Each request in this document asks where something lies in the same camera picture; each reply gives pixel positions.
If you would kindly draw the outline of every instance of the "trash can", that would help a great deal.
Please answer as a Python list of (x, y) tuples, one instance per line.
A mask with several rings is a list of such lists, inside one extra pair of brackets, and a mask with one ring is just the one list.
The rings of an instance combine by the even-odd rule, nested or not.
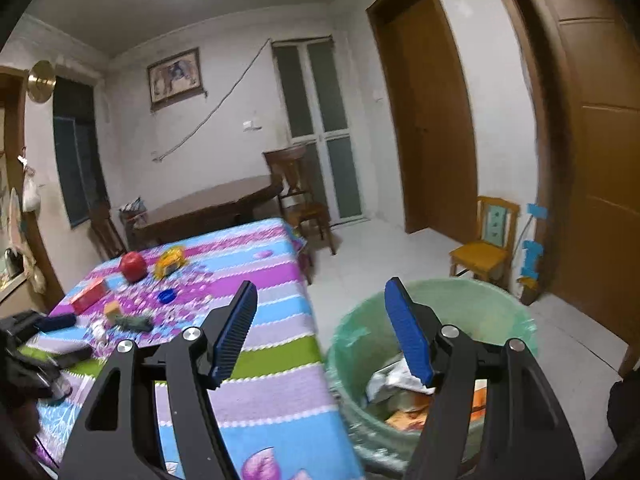
[[(538, 354), (535, 322), (523, 305), (500, 288), (463, 278), (425, 280), (405, 287), (416, 303), (430, 306), (443, 324), (456, 325), (473, 339), (497, 345), (517, 337), (533, 355)], [(373, 372), (399, 351), (380, 292), (342, 319), (327, 355), (329, 384), (356, 453), (373, 470), (398, 475), (406, 469), (420, 433), (395, 430), (363, 409), (362, 400)], [(480, 449), (483, 423), (479, 419), (469, 426), (463, 460)]]

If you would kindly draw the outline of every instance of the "blue lid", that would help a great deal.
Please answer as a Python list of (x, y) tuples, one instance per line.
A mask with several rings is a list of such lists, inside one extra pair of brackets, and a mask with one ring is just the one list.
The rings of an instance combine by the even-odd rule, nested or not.
[(160, 303), (162, 304), (171, 303), (173, 300), (175, 300), (175, 291), (172, 288), (163, 290), (162, 292), (160, 292), (160, 294), (158, 294), (158, 300), (160, 300)]

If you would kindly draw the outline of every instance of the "chair backrest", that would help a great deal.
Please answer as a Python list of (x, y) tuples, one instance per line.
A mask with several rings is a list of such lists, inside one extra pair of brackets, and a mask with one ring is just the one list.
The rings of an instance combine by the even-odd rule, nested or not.
[(306, 199), (306, 195), (309, 195), (311, 200), (314, 199), (311, 186), (306, 177), (303, 160), (305, 153), (306, 146), (297, 144), (283, 150), (264, 152), (262, 154), (271, 173), (282, 177), (283, 184), (286, 184), (280, 194), (280, 198), (302, 195)]
[(109, 259), (117, 258), (127, 252), (127, 248), (111, 221), (109, 205), (101, 203), (89, 211), (91, 231), (94, 232)]
[(478, 231), (476, 239), (513, 252), (520, 206), (491, 196), (478, 197)]

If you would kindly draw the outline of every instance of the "framed picture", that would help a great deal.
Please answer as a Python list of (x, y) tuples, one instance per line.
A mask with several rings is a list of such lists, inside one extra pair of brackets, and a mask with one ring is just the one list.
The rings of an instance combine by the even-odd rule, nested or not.
[(146, 69), (151, 110), (203, 94), (200, 51), (197, 48), (167, 57)]

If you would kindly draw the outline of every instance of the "yellow chair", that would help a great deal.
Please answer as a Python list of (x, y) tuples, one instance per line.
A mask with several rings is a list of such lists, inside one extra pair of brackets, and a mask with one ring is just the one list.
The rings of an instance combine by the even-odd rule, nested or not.
[[(478, 197), (476, 241), (451, 251), (450, 276), (471, 270), (475, 278), (507, 289), (520, 206), (501, 198)], [(458, 266), (465, 268), (458, 273)]]

